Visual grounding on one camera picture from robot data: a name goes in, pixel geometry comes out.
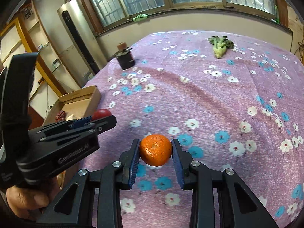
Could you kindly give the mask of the person left hand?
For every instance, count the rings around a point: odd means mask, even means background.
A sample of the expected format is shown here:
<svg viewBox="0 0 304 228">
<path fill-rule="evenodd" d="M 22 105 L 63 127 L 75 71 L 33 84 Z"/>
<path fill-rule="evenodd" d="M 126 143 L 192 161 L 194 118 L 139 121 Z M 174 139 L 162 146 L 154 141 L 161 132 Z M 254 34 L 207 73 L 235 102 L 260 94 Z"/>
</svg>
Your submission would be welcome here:
<svg viewBox="0 0 304 228">
<path fill-rule="evenodd" d="M 36 221 L 60 192 L 57 178 L 47 180 L 38 190 L 25 189 L 17 186 L 6 190 L 6 199 L 12 212 L 19 218 Z"/>
</svg>

